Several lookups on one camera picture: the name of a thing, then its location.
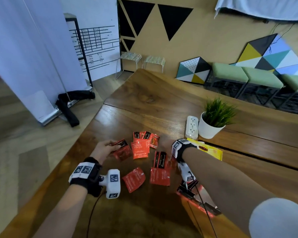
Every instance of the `green cushioned stool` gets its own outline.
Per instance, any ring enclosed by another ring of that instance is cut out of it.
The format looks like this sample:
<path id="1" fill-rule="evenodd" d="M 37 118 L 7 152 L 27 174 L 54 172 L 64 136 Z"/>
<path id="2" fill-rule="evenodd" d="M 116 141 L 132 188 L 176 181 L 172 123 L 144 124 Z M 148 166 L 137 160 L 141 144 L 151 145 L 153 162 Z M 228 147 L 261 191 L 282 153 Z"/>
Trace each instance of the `green cushioned stool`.
<path id="1" fill-rule="evenodd" d="M 235 98 L 247 82 L 247 75 L 241 67 L 215 62 L 205 80 L 204 87 Z"/>
<path id="2" fill-rule="evenodd" d="M 298 114 L 298 76 L 282 74 L 286 86 L 272 100 L 277 109 Z"/>
<path id="3" fill-rule="evenodd" d="M 284 84 L 272 72 L 242 67 L 248 77 L 248 82 L 237 98 L 242 95 L 255 95 L 260 104 L 271 101 Z"/>

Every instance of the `potted plant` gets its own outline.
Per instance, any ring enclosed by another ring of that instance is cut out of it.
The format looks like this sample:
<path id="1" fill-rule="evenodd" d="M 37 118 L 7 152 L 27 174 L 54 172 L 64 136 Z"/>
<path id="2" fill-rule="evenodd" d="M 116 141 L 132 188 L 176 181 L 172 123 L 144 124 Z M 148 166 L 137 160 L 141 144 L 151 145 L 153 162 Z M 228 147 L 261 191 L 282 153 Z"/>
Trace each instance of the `potted plant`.
<path id="1" fill-rule="evenodd" d="M 223 102 L 220 98 L 208 100 L 204 106 L 199 122 L 199 135 L 205 139 L 213 138 L 222 128 L 232 124 L 236 115 L 235 107 Z"/>

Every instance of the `white plant pot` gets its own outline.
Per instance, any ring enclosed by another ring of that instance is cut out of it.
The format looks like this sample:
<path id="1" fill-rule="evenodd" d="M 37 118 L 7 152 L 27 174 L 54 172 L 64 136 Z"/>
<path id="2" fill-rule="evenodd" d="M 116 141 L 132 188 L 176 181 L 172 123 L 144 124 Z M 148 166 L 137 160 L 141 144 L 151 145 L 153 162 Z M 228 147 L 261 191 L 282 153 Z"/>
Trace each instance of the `white plant pot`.
<path id="1" fill-rule="evenodd" d="M 205 139 L 211 139 L 218 132 L 220 132 L 220 130 L 222 128 L 224 128 L 225 126 L 223 126 L 222 128 L 216 128 L 216 127 L 212 127 L 211 125 L 208 125 L 207 123 L 204 122 L 204 120 L 202 118 L 204 116 L 204 114 L 205 114 L 205 112 L 203 112 L 200 117 L 199 128 L 198 128 L 199 135 Z"/>

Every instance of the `woven stool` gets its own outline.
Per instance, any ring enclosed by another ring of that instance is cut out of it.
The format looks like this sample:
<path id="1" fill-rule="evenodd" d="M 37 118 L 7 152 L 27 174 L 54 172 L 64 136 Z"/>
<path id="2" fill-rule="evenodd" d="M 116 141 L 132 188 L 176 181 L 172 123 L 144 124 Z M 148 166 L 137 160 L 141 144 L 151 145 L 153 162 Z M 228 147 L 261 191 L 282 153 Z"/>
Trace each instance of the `woven stool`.
<path id="1" fill-rule="evenodd" d="M 247 75 L 241 67 L 215 62 L 205 80 L 204 88 L 235 98 L 247 82 Z"/>
<path id="2" fill-rule="evenodd" d="M 272 72 L 257 68 L 242 67 L 248 82 L 236 97 L 243 94 L 255 95 L 261 105 L 271 101 L 284 84 Z"/>
<path id="3" fill-rule="evenodd" d="M 283 74 L 281 78 L 286 85 L 277 93 L 272 103 L 279 110 L 298 114 L 298 76 Z"/>
<path id="4" fill-rule="evenodd" d="M 153 57 L 153 56 L 148 56 L 145 60 L 145 69 L 148 63 L 154 63 L 154 64 L 159 64 L 162 66 L 162 73 L 163 73 L 163 68 L 165 66 L 166 60 L 165 58 L 160 58 L 160 57 Z"/>
<path id="5" fill-rule="evenodd" d="M 120 58 L 119 59 L 126 59 L 126 60 L 131 60 L 131 61 L 135 61 L 136 62 L 136 70 L 138 69 L 138 62 L 140 61 L 140 60 L 142 60 L 142 55 L 141 54 L 137 54 L 137 53 L 130 53 L 130 52 L 125 52 L 125 53 L 123 53 L 121 56 L 120 56 Z M 118 66 L 118 60 L 119 59 L 117 59 L 117 64 L 116 64 L 116 74 L 115 74 L 115 77 L 116 77 L 116 79 L 117 78 L 119 78 L 119 76 L 121 75 L 119 75 L 118 77 L 117 77 L 117 66 Z"/>

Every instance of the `wooden table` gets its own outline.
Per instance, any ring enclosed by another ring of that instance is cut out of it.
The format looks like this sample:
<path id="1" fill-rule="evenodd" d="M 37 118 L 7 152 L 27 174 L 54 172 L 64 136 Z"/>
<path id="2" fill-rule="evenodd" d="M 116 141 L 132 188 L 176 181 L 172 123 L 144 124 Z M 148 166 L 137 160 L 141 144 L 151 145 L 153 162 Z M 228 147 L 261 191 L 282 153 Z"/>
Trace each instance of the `wooden table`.
<path id="1" fill-rule="evenodd" d="M 114 92 L 33 198 L 20 209 L 0 237 L 31 237 L 68 188 L 68 177 L 99 140 L 126 138 L 150 131 L 182 138 L 188 115 L 199 117 L 207 98 L 219 96 L 167 76 L 140 69 Z M 236 124 L 208 143 L 223 150 L 223 161 L 246 173 L 277 196 L 298 203 L 298 115 L 220 95 L 237 106 Z M 104 163 L 103 173 L 118 168 L 121 177 L 136 167 L 145 183 L 129 194 L 123 181 L 118 199 L 101 198 L 89 237 L 214 237 L 204 213 L 180 200 L 168 187 L 150 185 L 154 151 L 148 159 Z M 95 198 L 85 200 L 74 237 L 86 236 Z M 224 215 L 212 219 L 218 237 L 246 237 Z"/>

